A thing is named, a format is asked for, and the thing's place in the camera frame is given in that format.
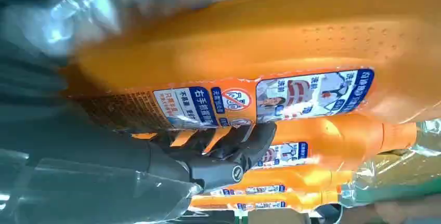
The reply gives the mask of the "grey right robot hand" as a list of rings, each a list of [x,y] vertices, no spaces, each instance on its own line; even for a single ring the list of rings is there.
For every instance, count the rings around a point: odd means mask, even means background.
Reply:
[[[232,129],[203,155],[94,124],[63,97],[59,71],[82,47],[215,0],[1,0],[1,223],[158,223],[191,198],[238,182],[266,153],[275,123]]]

